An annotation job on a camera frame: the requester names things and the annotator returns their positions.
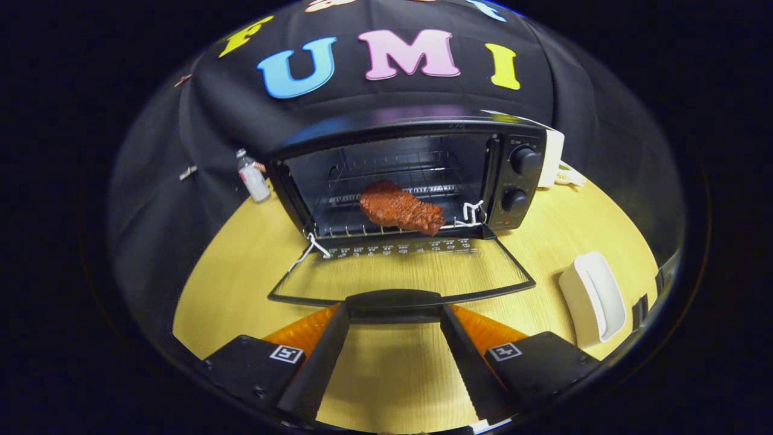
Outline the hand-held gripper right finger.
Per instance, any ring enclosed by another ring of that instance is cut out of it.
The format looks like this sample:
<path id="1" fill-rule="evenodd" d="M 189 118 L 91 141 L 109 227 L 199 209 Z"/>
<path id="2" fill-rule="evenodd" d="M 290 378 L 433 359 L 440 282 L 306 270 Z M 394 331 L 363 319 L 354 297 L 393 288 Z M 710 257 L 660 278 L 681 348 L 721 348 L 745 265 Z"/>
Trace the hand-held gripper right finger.
<path id="1" fill-rule="evenodd" d="M 601 366 L 555 333 L 528 336 L 458 305 L 441 306 L 440 322 L 475 413 L 489 423 L 546 413 Z"/>

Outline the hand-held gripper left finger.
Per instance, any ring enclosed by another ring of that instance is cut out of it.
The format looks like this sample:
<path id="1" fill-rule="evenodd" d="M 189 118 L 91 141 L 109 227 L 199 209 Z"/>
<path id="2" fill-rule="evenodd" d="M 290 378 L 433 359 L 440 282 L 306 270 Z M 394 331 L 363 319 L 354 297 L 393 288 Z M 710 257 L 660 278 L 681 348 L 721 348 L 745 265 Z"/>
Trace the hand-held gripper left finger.
<path id="1" fill-rule="evenodd" d="M 315 426 L 348 328 L 338 303 L 262 339 L 241 334 L 202 360 L 202 377 L 252 410 Z"/>

